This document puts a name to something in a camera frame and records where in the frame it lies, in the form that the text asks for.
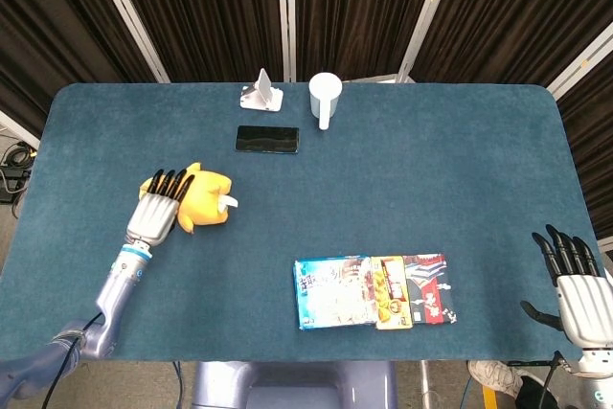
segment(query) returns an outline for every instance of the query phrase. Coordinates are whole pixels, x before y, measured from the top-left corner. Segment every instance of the smartphone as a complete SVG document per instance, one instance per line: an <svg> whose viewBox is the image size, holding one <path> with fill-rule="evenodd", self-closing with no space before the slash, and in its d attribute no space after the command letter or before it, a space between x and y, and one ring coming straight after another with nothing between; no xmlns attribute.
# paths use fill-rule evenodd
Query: smartphone
<svg viewBox="0 0 613 409"><path fill-rule="evenodd" d="M240 152L298 152L298 128L241 125L236 149Z"/></svg>

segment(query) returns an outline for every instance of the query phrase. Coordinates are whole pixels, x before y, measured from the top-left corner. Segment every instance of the curtain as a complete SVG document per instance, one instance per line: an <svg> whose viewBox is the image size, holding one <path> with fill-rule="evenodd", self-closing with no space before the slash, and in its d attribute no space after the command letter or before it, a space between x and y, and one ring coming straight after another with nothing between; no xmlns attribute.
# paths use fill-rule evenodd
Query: curtain
<svg viewBox="0 0 613 409"><path fill-rule="evenodd" d="M424 0L296 0L298 80L398 72Z"/></svg>
<svg viewBox="0 0 613 409"><path fill-rule="evenodd" d="M75 81L151 81L111 0L0 0L0 110L40 135Z"/></svg>
<svg viewBox="0 0 613 409"><path fill-rule="evenodd" d="M557 103L599 239L613 236L613 55Z"/></svg>
<svg viewBox="0 0 613 409"><path fill-rule="evenodd" d="M171 80L283 80L279 0L132 2Z"/></svg>
<svg viewBox="0 0 613 409"><path fill-rule="evenodd" d="M416 81L548 85L613 21L613 0L441 0Z"/></svg>

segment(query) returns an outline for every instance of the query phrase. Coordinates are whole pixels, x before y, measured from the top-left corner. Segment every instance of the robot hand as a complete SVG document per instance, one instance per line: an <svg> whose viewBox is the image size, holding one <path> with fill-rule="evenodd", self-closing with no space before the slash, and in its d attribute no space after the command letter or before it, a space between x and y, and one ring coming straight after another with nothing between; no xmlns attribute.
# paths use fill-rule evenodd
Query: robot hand
<svg viewBox="0 0 613 409"><path fill-rule="evenodd" d="M526 301L521 306L535 321L563 331L583 349L578 372L563 358L559 364L584 377L585 407L613 408L613 285L601 277L582 239L571 239L552 225L546 228L553 244L537 233L533 238L556 287L560 316L542 313Z"/></svg>
<svg viewBox="0 0 613 409"><path fill-rule="evenodd" d="M130 242L157 246L166 239L181 200L193 181L192 174L183 180L186 173L187 170L182 170L175 177L174 170L166 175L163 170L159 170L153 175L127 224L126 236Z"/></svg>

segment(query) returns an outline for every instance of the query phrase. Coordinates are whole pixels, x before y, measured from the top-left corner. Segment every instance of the white phone holder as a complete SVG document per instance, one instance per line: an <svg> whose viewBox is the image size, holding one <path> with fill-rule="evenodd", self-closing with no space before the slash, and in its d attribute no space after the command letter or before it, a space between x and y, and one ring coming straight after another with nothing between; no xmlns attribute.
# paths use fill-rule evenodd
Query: white phone holder
<svg viewBox="0 0 613 409"><path fill-rule="evenodd" d="M268 110L279 112L284 92L273 88L266 71L260 69L260 75L253 85L243 86L240 93L240 107L243 109Z"/></svg>

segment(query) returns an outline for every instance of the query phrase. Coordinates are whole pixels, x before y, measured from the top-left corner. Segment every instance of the blue table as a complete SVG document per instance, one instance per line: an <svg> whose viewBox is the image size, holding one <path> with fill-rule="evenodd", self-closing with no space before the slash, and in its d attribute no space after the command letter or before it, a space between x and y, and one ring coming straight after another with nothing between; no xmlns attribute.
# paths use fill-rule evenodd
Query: blue table
<svg viewBox="0 0 613 409"><path fill-rule="evenodd" d="M327 132L307 85L279 113L240 84L76 84L53 103L0 279L0 356L46 343L94 301L141 182L201 160L234 180L223 226L155 249L113 358L543 359L577 351L519 301L556 311L531 232L596 248L557 112L528 85L345 84ZM238 125L300 128L297 155L235 152ZM458 323L301 331L292 263L443 251Z"/></svg>

